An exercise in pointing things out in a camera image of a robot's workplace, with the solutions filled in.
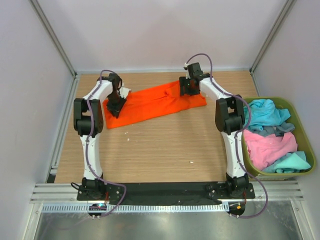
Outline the orange t-shirt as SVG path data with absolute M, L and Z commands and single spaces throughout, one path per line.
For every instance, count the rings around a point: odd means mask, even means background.
M 106 99 L 103 102 L 103 109 L 108 129 L 132 125 L 207 105 L 206 98 L 201 94 L 181 96 L 178 81 L 130 92 L 119 117 L 114 117 L 107 110 L 107 103 L 108 100 Z

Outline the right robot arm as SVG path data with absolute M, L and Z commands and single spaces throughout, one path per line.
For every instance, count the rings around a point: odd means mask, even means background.
M 225 192 L 231 198 L 240 198 L 249 186 L 241 143 L 245 125 L 243 99 L 223 89 L 211 73 L 202 71 L 198 62 L 185 63 L 183 68 L 186 76 L 179 78 L 180 95 L 204 93 L 215 101 L 215 126 L 222 135 L 227 157 Z

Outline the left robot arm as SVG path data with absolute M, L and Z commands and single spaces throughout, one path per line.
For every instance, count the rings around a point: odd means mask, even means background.
M 130 90 L 123 86 L 121 77 L 111 70 L 102 70 L 93 89 L 73 101 L 73 128 L 80 137 L 84 173 L 77 189 L 77 200 L 103 200 L 107 196 L 107 182 L 100 162 L 100 136 L 104 128 L 104 113 L 117 119 Z

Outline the light blue t-shirt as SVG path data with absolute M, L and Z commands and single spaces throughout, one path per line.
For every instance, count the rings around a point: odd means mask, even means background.
M 251 119 L 247 127 L 250 131 L 262 131 L 264 127 L 276 127 L 283 124 L 291 117 L 287 108 L 277 108 L 271 99 L 254 99 L 243 107 L 245 124 Z

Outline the pink t-shirt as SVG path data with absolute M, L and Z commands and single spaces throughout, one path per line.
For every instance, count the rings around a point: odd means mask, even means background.
M 262 171 L 287 153 L 296 152 L 295 136 L 287 132 L 284 136 L 274 134 L 263 137 L 249 130 L 243 132 L 244 141 L 253 166 Z

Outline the grey t-shirt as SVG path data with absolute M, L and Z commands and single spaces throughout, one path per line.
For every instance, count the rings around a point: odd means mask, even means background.
M 276 137 L 283 137 L 285 133 L 289 133 L 295 130 L 295 126 L 292 123 L 283 122 L 278 126 L 263 126 L 262 130 L 255 130 L 254 133 L 263 137 L 269 135 L 275 135 Z

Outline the turquoise t-shirt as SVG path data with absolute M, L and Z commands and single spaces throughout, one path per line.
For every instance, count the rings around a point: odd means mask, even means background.
M 309 170 L 310 168 L 311 165 L 307 162 L 305 152 L 296 151 L 287 153 L 262 171 L 270 174 L 291 174 Z

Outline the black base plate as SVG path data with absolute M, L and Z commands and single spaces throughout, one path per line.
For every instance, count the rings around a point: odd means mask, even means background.
M 225 182 L 125 183 L 126 189 L 112 184 L 87 187 L 72 182 L 70 185 L 78 191 L 78 201 L 102 201 L 112 205 L 204 206 L 256 197 L 251 183 L 234 191 L 229 191 Z

